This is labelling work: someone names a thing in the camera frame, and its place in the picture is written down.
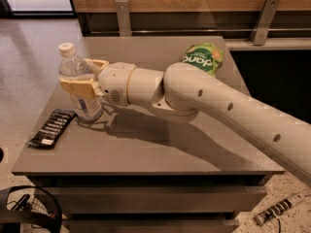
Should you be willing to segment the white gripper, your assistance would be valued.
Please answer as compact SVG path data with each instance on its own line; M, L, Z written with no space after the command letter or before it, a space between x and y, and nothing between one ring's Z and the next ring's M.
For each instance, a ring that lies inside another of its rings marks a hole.
M134 64L117 62L109 64L107 60L87 59L86 63L93 72L100 72L98 82L90 80L65 80L60 79L62 89L86 99L95 99L104 94L104 99L118 106L127 106L127 84Z

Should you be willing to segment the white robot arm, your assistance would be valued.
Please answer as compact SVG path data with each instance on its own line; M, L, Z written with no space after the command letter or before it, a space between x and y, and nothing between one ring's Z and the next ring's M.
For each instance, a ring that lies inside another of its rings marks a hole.
M223 123L303 183L311 184L311 125L184 62L164 71L130 63L82 61L59 68L63 90L86 99L140 106L174 122L202 112Z

